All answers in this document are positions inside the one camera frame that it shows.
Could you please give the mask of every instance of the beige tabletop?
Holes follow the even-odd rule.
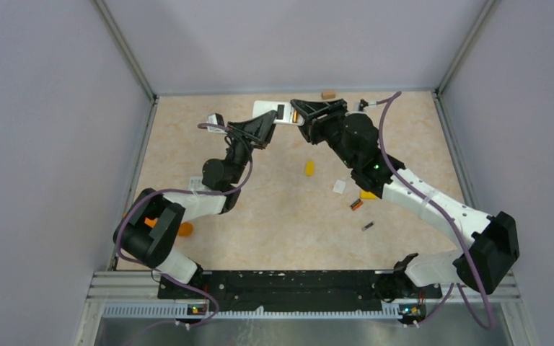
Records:
[[[386,92],[339,93],[349,107],[361,98],[384,99]],[[251,118],[255,100],[318,100],[312,94],[244,94],[160,97],[137,193],[186,188],[201,176],[207,159],[223,159],[223,135],[196,128],[207,115],[226,121]],[[378,124],[381,107],[367,109]],[[385,145],[421,179],[462,201],[454,167],[430,92],[404,92],[387,115]],[[360,188],[326,143],[313,146],[298,128],[278,125],[266,150],[254,150],[254,169],[237,205],[229,213],[192,221],[194,232],[175,247],[206,270],[355,270],[387,269],[412,252],[454,249],[441,233],[417,216],[383,200],[349,205]],[[315,163],[311,177],[307,161]],[[342,195],[333,192],[346,181]],[[373,221],[373,227],[361,227]],[[118,269],[143,269],[120,261]]]

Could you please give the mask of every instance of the robotic arm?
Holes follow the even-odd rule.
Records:
[[[283,123],[284,107],[280,102],[275,103],[274,110],[259,117],[243,123],[228,123],[226,157],[210,159],[203,165],[203,184],[211,189],[210,192],[168,192],[155,196],[126,224],[121,237],[122,249],[146,266],[157,268],[181,283],[190,282],[195,274],[202,272],[200,265],[172,248],[177,230],[182,222],[226,213],[234,207],[240,190],[230,195],[223,195],[223,192],[234,189],[232,184],[239,182],[247,163],[252,164],[253,149],[264,149],[271,141],[275,124]],[[294,118],[300,117],[292,123],[299,126],[304,139],[314,145],[325,141],[351,169],[351,177],[361,189],[407,208],[458,246],[454,251],[439,254],[408,255],[395,265],[393,277],[418,288],[434,283],[464,283],[479,290],[452,228],[428,204],[432,199],[458,225],[485,291],[490,294],[496,289],[519,257],[516,226],[511,216],[500,212],[493,217],[462,205],[419,179],[401,161],[388,156],[397,172],[428,197],[418,197],[400,180],[393,179],[377,145],[378,130],[363,112],[364,106],[359,111],[348,112],[347,103],[342,99],[332,102],[293,99],[289,106]],[[151,192],[152,189],[144,190],[135,204]],[[158,221],[152,228],[145,223],[146,218]]]

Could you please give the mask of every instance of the gray floor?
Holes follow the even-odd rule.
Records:
[[[490,332],[477,326],[463,305],[448,305],[439,313],[420,329],[386,327],[382,323],[390,321],[369,320],[216,320],[190,332],[163,324],[130,345],[512,345],[499,305],[494,309],[497,325]],[[122,345],[155,321],[103,319],[95,346]]]

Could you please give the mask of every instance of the yellow connector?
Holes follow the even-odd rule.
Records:
[[[377,196],[375,196],[372,192],[366,192],[362,190],[360,191],[360,198],[362,198],[363,200],[376,200]]]
[[[315,170],[315,164],[313,161],[307,161],[307,166],[304,168],[304,173],[311,177],[313,175],[313,171]]]

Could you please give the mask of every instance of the white wall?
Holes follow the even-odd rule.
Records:
[[[149,101],[90,1],[0,0],[0,345],[68,345]]]
[[[481,206],[517,220],[515,276],[554,345],[554,1],[502,1],[446,104]]]
[[[434,88],[485,0],[107,0],[158,94]]]

